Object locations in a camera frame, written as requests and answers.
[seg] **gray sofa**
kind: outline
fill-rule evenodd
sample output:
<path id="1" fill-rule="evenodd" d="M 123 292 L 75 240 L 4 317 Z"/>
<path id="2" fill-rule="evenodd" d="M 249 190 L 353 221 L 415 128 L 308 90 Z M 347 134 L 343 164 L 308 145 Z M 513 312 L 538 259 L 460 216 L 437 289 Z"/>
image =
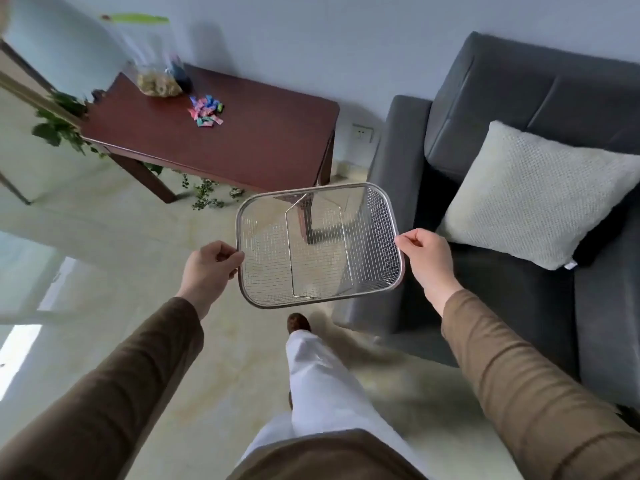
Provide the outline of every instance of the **gray sofa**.
<path id="1" fill-rule="evenodd" d="M 434 101 L 391 104 L 369 181 L 388 193 L 400 232 L 436 229 L 492 120 L 640 154 L 640 66 L 469 35 Z M 572 271 L 471 246 L 452 252 L 460 282 L 542 354 L 602 398 L 640 407 L 640 187 L 580 243 Z M 333 320 L 456 365 L 409 271 L 395 290 L 337 302 Z"/>

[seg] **wire mesh basket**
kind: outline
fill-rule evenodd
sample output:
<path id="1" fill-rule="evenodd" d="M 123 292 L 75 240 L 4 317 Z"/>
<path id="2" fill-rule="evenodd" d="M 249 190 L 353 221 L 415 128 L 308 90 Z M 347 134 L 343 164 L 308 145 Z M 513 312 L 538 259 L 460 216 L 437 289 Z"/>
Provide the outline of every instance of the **wire mesh basket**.
<path id="1" fill-rule="evenodd" d="M 404 274 L 386 193 L 370 183 L 254 195 L 236 217 L 239 283 L 259 308 L 395 288 Z"/>

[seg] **wooden table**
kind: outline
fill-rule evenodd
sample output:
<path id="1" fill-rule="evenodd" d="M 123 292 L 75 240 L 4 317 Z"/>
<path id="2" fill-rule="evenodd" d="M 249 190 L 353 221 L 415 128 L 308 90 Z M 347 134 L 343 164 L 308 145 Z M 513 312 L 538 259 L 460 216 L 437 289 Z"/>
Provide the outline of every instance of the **wooden table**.
<path id="1" fill-rule="evenodd" d="M 196 97 L 210 94 L 224 103 L 222 125 L 198 128 L 187 111 L 187 95 L 145 96 L 119 74 L 100 101 L 90 105 L 82 136 L 106 147 L 118 165 L 166 203 L 176 195 L 140 162 L 258 192 L 328 183 L 338 103 L 186 69 Z"/>

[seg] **white pillow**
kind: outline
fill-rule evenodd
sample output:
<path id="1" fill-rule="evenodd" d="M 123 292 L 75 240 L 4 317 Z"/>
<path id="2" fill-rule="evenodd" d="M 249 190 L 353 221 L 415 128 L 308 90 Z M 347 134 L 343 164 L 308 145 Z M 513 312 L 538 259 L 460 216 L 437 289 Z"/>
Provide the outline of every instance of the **white pillow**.
<path id="1" fill-rule="evenodd" d="M 557 269 L 638 182 L 638 155 L 574 148 L 493 121 L 438 233 Z"/>

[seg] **plastic bag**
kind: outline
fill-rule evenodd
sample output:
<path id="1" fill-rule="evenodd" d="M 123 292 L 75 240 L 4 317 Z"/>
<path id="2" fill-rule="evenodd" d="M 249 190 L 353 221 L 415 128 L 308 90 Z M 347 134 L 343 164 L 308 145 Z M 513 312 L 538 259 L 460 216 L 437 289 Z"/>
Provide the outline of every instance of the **plastic bag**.
<path id="1" fill-rule="evenodd" d="M 117 13 L 100 19 L 130 57 L 124 73 L 140 91 L 169 97 L 191 90 L 167 17 Z"/>

